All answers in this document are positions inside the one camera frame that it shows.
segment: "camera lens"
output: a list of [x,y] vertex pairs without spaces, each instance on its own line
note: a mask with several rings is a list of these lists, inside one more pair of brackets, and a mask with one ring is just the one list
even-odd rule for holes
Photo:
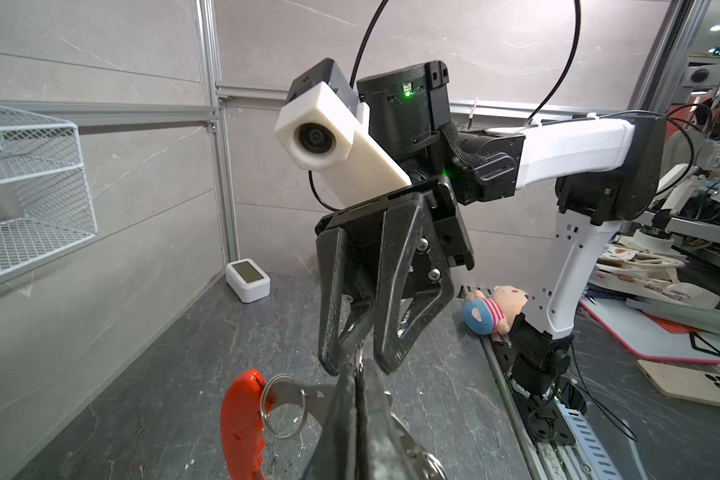
[[298,142],[314,154],[324,154],[333,146],[333,134],[322,125],[304,124],[298,128]]

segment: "robotic arm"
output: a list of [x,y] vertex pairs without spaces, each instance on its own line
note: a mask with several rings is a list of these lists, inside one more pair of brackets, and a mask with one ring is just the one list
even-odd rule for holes
[[[448,80],[443,62],[429,62],[358,80],[355,93],[326,59],[291,85],[276,136],[346,206],[316,227],[318,357],[339,374],[374,327],[379,367],[396,370],[453,297],[449,268],[474,264],[458,204],[557,178],[551,257],[509,334],[516,398],[540,406],[570,364],[576,305],[598,255],[656,192],[666,120],[591,114],[460,132],[451,122]],[[341,328],[346,296],[352,304]],[[403,299],[412,303],[401,317]]]

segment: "stuffed doll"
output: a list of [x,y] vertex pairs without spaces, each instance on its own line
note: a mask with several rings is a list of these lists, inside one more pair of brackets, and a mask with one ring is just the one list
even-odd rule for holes
[[513,286],[497,286],[490,298],[477,290],[470,292],[465,300],[464,322],[470,330],[479,335],[506,334],[528,301],[528,295]]

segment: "orange-red plastic handle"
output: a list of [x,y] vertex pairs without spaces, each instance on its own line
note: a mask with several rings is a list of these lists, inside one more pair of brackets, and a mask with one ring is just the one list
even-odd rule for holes
[[[259,401],[264,391],[264,377],[257,370],[246,370],[232,381],[221,405],[221,446],[226,470],[232,480],[264,478],[259,471],[264,449],[264,424],[259,415]],[[268,401],[266,410],[272,408]]]

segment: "white digital clock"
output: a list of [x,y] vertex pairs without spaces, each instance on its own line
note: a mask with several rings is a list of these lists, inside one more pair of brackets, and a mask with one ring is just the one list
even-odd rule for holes
[[250,258],[226,264],[225,271],[226,282],[241,302],[249,303],[269,295],[269,275]]

